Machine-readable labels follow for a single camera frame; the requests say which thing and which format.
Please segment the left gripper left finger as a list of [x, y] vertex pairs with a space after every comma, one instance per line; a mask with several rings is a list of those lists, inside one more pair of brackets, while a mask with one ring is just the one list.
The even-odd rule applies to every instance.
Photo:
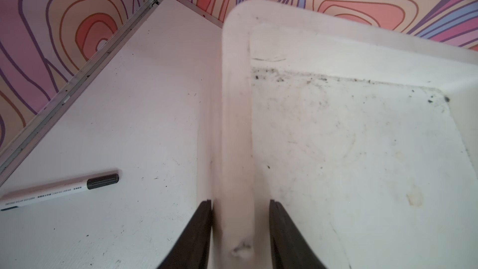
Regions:
[[212, 202], [202, 201], [158, 269], [206, 269], [212, 225]]

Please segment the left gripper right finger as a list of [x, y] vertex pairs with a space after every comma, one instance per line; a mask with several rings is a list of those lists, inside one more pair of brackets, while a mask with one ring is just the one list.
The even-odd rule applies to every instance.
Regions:
[[269, 227], [274, 269], [326, 269], [283, 205], [270, 200]]

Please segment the white drawer cabinet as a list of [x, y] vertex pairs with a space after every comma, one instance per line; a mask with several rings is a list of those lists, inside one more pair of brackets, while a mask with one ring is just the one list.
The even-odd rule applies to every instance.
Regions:
[[218, 84], [216, 267], [271, 267], [270, 200], [330, 269], [478, 266], [477, 52], [250, 0]]

